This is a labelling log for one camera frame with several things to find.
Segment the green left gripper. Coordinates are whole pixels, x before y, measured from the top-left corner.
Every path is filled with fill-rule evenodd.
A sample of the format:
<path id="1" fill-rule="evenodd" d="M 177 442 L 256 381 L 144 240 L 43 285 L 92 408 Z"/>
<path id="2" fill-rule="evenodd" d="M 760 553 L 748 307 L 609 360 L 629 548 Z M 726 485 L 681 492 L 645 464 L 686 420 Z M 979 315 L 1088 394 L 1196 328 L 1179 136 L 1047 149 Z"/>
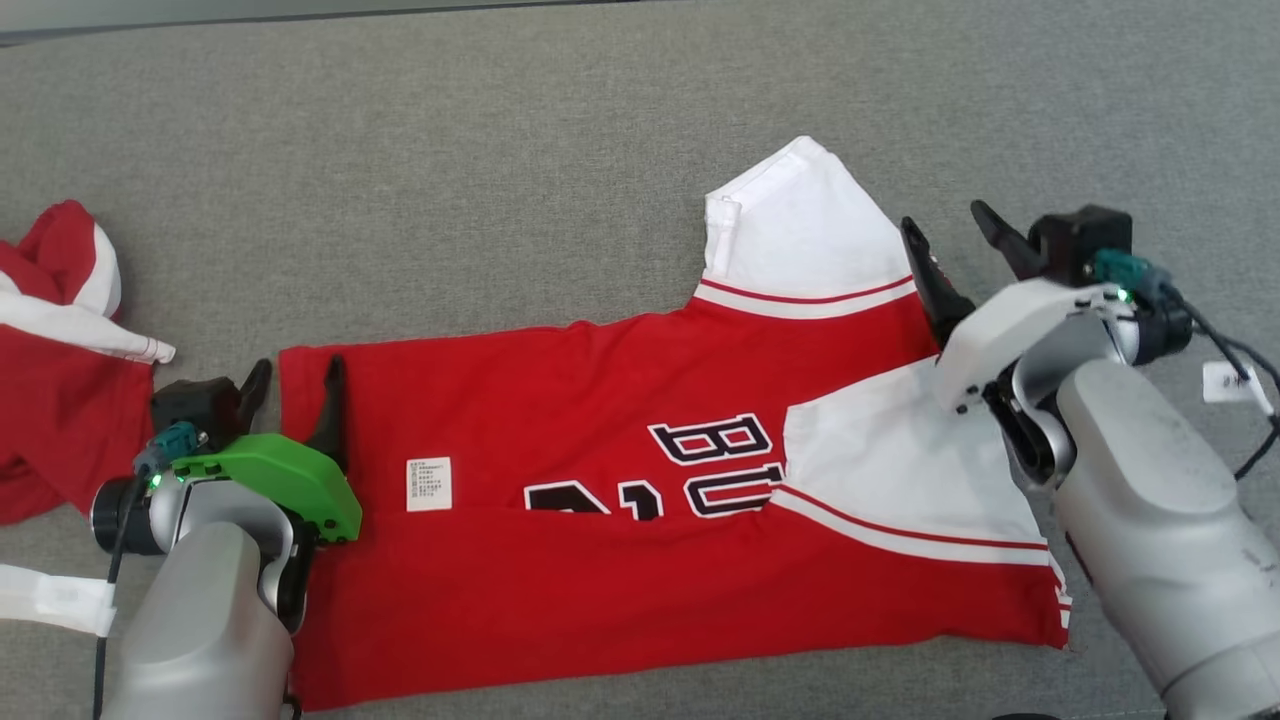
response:
<path id="1" fill-rule="evenodd" d="M 242 427 L 252 425 L 271 378 L 271 361 L 259 359 L 239 387 Z M 184 479 L 233 480 L 312 523 L 328 543 L 356 541 L 364 510 L 346 475 L 346 378 L 344 359 L 332 355 L 321 411 L 305 445 L 276 433 L 242 436 L 219 452 L 178 459 L 172 469 Z"/>

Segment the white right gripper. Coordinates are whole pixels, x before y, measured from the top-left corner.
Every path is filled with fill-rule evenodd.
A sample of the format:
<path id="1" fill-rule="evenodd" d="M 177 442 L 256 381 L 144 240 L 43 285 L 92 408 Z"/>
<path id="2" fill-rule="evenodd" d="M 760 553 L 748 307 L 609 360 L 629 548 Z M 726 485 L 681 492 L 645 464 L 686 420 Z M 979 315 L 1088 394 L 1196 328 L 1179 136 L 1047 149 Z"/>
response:
<path id="1" fill-rule="evenodd" d="M 934 398 L 947 413 L 974 404 L 983 389 L 1010 370 L 1024 413 L 1055 395 L 1080 365 L 1094 360 L 1133 365 L 1140 347 L 1137 310 L 1110 283 L 1069 288 L 1044 278 L 1044 259 L 989 204 L 970 202 L 986 242 L 1000 252 L 1019 282 L 977 305 L 957 292 L 931 243 L 910 218 L 900 233 L 931 333 L 943 348 L 934 370 Z"/>

